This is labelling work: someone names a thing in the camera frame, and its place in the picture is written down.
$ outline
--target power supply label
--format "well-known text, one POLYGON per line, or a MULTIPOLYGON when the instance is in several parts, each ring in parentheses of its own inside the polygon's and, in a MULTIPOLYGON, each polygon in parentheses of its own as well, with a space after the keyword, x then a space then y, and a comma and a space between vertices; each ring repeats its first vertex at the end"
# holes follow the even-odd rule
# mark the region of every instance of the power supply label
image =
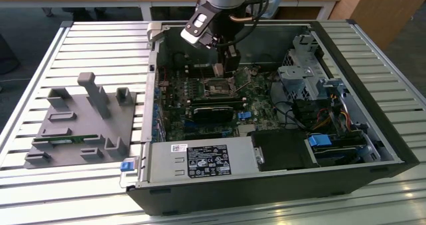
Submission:
POLYGON ((191 179, 231 174, 226 145, 187 148, 191 179))

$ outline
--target barcode sticker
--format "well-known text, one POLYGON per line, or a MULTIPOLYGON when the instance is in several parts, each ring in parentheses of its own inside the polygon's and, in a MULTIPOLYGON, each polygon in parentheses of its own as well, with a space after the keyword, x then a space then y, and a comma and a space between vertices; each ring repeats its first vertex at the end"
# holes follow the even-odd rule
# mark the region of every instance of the barcode sticker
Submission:
POLYGON ((187 147, 187 144, 172 144, 172 152, 186 152, 187 147))

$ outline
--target floor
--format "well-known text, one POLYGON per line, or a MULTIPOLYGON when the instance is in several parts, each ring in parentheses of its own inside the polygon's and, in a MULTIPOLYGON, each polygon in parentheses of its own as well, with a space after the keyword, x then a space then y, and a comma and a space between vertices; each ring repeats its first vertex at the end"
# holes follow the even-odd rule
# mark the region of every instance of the floor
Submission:
MULTIPOLYGON (((61 9, 52 10, 53 17, 45 17, 40 8, 0 8, 0 33, 12 48, 20 67, 0 75, 0 131, 15 109, 33 72, 43 59, 59 25, 72 20, 70 13, 61 9)), ((159 8, 155 19, 176 19, 176 15, 190 16, 188 10, 167 11, 159 8)), ((108 8, 107 20, 142 20, 138 8, 108 8)), ((426 95, 426 3, 413 16, 395 41, 385 51, 414 86, 426 95)))

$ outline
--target motherboard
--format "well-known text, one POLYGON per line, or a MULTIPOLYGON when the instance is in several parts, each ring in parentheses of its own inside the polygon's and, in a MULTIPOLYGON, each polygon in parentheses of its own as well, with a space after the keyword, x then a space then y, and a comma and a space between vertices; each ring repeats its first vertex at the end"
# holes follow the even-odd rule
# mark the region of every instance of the motherboard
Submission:
POLYGON ((270 102, 271 72, 244 65, 231 78, 214 77, 212 66, 160 70, 166 140, 247 136, 281 127, 270 102))

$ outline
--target metal bracket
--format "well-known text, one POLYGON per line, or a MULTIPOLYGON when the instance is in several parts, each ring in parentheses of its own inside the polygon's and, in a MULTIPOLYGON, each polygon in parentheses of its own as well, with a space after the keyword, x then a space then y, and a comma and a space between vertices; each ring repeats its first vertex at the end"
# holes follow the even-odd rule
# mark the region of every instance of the metal bracket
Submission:
POLYGON ((151 22, 148 24, 147 28, 147 36, 148 36, 148 41, 155 42, 159 40, 164 35, 163 35, 163 23, 162 22, 151 22))

